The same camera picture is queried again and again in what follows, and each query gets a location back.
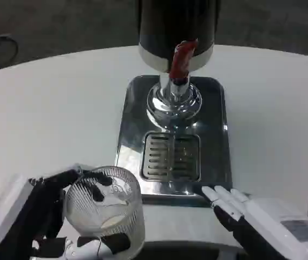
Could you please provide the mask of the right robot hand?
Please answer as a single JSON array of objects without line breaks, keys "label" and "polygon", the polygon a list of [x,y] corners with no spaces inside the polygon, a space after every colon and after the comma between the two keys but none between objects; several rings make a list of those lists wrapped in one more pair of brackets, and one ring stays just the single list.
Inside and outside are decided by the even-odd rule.
[{"label": "right robot hand", "polygon": [[308,259],[308,217],[280,199],[202,186],[220,224],[253,259]]}]

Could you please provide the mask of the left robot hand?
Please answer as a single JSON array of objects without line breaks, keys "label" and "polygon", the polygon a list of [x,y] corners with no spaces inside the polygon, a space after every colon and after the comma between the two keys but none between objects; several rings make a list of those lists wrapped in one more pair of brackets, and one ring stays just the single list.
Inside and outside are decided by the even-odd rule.
[{"label": "left robot hand", "polygon": [[48,177],[11,179],[0,193],[0,259],[113,259],[128,250],[131,242],[124,232],[79,237],[76,243],[58,237],[64,222],[64,189],[88,176],[104,186],[113,182],[82,165]]}]

